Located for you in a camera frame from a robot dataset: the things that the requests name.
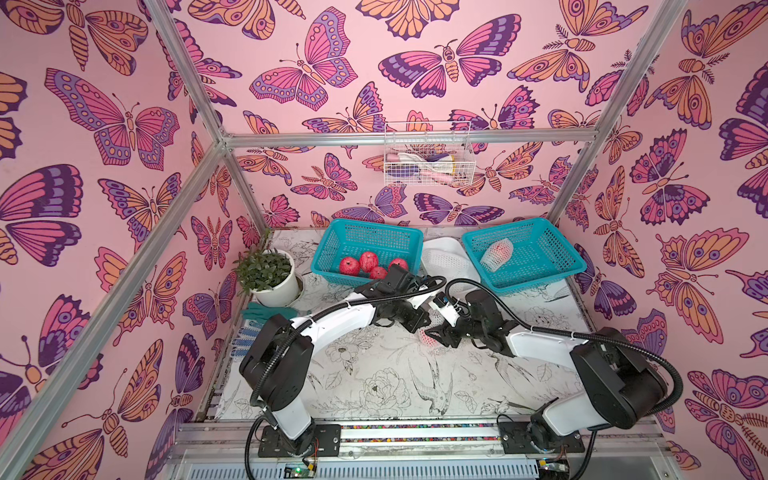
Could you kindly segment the red apple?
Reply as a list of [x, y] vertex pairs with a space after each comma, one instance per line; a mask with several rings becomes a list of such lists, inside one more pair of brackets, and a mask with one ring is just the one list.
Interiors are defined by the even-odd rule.
[[358, 276], [360, 274], [361, 267], [359, 260], [354, 257], [345, 257], [340, 261], [339, 272], [347, 276]]
[[365, 273], [370, 273], [379, 266], [378, 256], [372, 251], [363, 252], [359, 257], [360, 269]]

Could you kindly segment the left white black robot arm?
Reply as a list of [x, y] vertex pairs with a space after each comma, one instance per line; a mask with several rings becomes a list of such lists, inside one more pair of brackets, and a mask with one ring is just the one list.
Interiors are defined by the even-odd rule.
[[300, 398], [315, 354], [382, 319], [415, 332], [427, 324], [429, 302], [446, 286], [443, 276], [417, 276], [394, 266], [330, 307], [291, 319], [274, 314], [266, 321], [238, 371], [251, 388], [249, 404], [261, 411], [259, 419], [269, 423], [283, 451], [306, 456], [317, 444], [316, 421]]

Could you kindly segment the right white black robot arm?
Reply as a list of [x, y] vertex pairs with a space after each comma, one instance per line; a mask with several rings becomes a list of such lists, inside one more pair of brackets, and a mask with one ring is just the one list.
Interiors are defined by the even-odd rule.
[[628, 430], [646, 416], [672, 407], [683, 394], [678, 370], [661, 355], [630, 343], [613, 328], [566, 331], [525, 322], [497, 294], [473, 280], [461, 299], [457, 280], [429, 302], [443, 322], [430, 338], [455, 348], [464, 338], [511, 358], [534, 359], [574, 371], [581, 390], [539, 407], [526, 428], [532, 446], [545, 452], [582, 430]]

